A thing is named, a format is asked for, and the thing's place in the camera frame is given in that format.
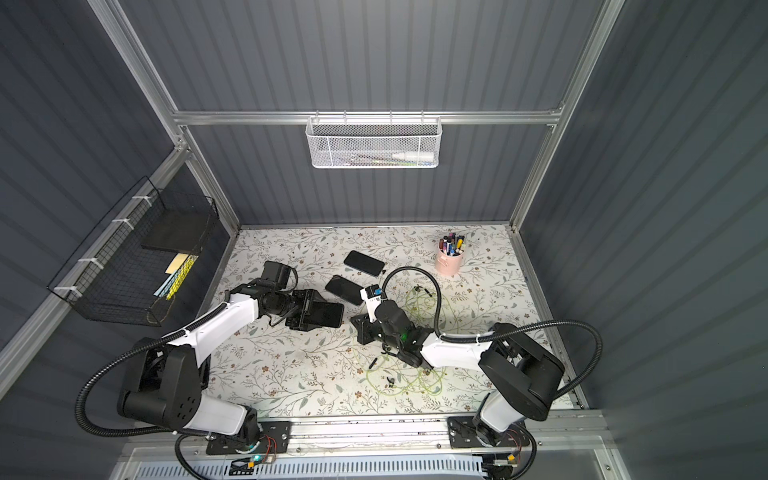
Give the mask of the black smartphone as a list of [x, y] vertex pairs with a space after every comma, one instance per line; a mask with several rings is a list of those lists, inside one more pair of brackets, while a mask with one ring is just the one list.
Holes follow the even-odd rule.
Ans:
[[317, 328], [339, 328], [344, 317], [344, 306], [340, 303], [317, 302], [313, 304], [308, 322]]
[[355, 306], [360, 306], [364, 303], [364, 299], [361, 296], [363, 287], [340, 275], [334, 275], [325, 285], [325, 290]]

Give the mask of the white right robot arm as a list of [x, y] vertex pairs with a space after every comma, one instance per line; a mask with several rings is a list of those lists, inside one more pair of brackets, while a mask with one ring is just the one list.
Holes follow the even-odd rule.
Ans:
[[[522, 327], [497, 322], [485, 333], [445, 333], [440, 330], [442, 292], [432, 274], [420, 267], [406, 266], [393, 270], [384, 282], [405, 271], [423, 274], [432, 282], [433, 326], [416, 325], [388, 297], [383, 285], [374, 284], [359, 291], [367, 312], [351, 319], [357, 341], [362, 345], [378, 341], [386, 354], [413, 368], [456, 367], [483, 373], [494, 388], [472, 418], [475, 436], [483, 446], [498, 445], [504, 433], [521, 421], [546, 420], [554, 400], [579, 386], [602, 356], [604, 343], [598, 330], [577, 320], [547, 320]], [[583, 329], [595, 343], [586, 367], [565, 385], [560, 384], [565, 374], [564, 364], [529, 336], [531, 331], [561, 326]]]

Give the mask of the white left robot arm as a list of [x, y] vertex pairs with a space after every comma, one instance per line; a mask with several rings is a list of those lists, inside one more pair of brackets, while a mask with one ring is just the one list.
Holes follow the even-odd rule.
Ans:
[[[243, 446], [263, 436], [257, 412], [247, 406], [205, 394], [209, 358], [237, 331], [266, 317], [291, 329], [308, 332], [340, 326], [344, 307], [326, 301], [313, 289], [288, 288], [295, 269], [268, 261], [260, 277], [232, 289], [224, 301], [186, 326], [159, 339], [144, 338], [97, 371], [81, 388], [74, 406], [77, 424], [100, 437], [131, 437], [155, 433], [217, 434]], [[142, 427], [99, 426], [86, 413], [94, 386], [119, 365], [126, 371], [117, 411]]]

